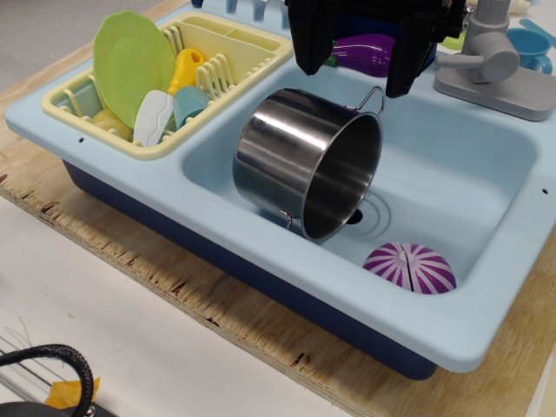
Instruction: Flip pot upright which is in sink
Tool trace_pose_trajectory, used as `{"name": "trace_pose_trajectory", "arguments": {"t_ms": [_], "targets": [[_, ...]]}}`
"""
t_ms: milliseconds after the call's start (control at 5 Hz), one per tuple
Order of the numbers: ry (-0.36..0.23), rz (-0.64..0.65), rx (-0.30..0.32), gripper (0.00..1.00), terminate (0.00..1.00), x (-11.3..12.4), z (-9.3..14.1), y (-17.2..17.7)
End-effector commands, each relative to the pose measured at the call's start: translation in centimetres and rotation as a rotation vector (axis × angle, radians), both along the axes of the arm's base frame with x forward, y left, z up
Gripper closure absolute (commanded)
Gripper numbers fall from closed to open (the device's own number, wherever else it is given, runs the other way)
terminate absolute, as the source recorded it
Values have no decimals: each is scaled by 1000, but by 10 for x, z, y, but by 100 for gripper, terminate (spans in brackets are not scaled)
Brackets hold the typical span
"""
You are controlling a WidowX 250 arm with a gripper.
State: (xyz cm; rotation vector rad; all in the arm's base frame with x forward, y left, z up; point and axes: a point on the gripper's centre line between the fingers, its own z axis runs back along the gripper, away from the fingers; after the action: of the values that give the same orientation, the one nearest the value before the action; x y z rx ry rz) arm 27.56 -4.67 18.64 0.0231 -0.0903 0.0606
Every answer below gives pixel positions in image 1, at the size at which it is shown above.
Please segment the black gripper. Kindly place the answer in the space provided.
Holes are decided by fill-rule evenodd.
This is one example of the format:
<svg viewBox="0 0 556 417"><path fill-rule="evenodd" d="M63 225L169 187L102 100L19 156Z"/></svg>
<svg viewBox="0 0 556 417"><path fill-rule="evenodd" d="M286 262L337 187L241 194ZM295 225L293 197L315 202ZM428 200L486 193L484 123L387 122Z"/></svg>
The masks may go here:
<svg viewBox="0 0 556 417"><path fill-rule="evenodd" d="M295 60L308 76L331 55L336 15L365 17L401 27L387 75L386 96L406 95L428 66L436 44L457 33L464 1L287 1Z"/></svg>

